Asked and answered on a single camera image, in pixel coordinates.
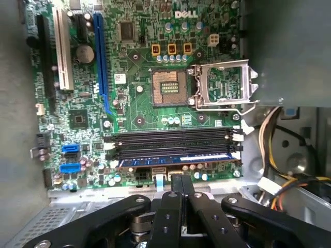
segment black pcie slot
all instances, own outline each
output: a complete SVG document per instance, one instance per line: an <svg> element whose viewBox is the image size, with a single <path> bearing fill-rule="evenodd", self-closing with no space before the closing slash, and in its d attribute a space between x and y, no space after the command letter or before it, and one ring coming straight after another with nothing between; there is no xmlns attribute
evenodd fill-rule
<svg viewBox="0 0 331 248"><path fill-rule="evenodd" d="M40 66L43 76L45 97L48 99L49 109L51 114L53 114L55 111L55 89L48 19L41 14L37 15L37 27L40 41Z"/></svg>

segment green circuit board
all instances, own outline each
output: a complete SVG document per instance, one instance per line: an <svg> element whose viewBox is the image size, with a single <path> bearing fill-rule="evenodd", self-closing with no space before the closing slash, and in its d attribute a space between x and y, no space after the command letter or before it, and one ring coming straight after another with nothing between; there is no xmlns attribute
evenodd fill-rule
<svg viewBox="0 0 331 248"><path fill-rule="evenodd" d="M96 59L82 63L77 53L80 46L86 45L96 56L93 28L87 30L87 39L82 42L75 22L67 19L74 90L59 90L54 70L54 111L46 97L39 51L31 49L39 131L48 134L50 141L48 153L42 160L45 160L47 185L51 190L65 190L64 185L72 183L75 189L153 184L151 169L131 171L110 166L104 149L105 136L240 125L239 120L232 118L235 112L198 112L188 104L189 97L196 91L194 77L188 72L191 65L240 59L238 1L30 1L25 13L28 35L38 37L37 15L48 19L52 63L56 65L54 6L71 11L73 15L102 14L108 98L99 94ZM219 35L215 46L209 45L211 34ZM208 85L211 101L240 98L239 79L239 70L212 70ZM93 163L81 172L63 174L59 169L66 162L62 146L72 143L80 145L80 157ZM240 160L205 163L200 169L197 164L194 169L183 170L182 167L168 167L167 175L171 172L190 174L197 182L202 178L194 177L196 172L207 174L208 180L233 178L234 171L241 172ZM110 185L108 182L116 175L120 175L120 181Z"/></svg>

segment screw hole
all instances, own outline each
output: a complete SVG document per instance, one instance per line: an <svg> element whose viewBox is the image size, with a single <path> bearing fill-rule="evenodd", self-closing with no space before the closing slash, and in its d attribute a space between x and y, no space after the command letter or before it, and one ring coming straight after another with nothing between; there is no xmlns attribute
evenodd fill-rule
<svg viewBox="0 0 331 248"><path fill-rule="evenodd" d="M219 231L221 232L221 234L227 234L228 230L225 229L224 227L220 228Z"/></svg>
<svg viewBox="0 0 331 248"><path fill-rule="evenodd" d="M281 146L284 147L284 148L287 148L288 146L290 145L290 142L285 140L281 143Z"/></svg>

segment blue connector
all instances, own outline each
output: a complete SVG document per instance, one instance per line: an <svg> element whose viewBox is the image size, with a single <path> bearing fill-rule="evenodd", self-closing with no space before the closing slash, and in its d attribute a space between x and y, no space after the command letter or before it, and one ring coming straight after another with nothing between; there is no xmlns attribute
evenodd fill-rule
<svg viewBox="0 0 331 248"><path fill-rule="evenodd" d="M76 173L76 172L80 172L80 171L81 171L81 165L79 163L60 165L61 173Z"/></svg>
<svg viewBox="0 0 331 248"><path fill-rule="evenodd" d="M62 152L79 152L78 144L69 144L62 146Z"/></svg>

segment motherboard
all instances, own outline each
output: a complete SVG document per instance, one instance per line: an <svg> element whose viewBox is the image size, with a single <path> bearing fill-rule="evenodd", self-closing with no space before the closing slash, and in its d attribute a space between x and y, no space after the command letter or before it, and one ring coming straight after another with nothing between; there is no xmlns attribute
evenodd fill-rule
<svg viewBox="0 0 331 248"><path fill-rule="evenodd" d="M25 18L49 190L242 176L240 1L31 0Z"/></svg>

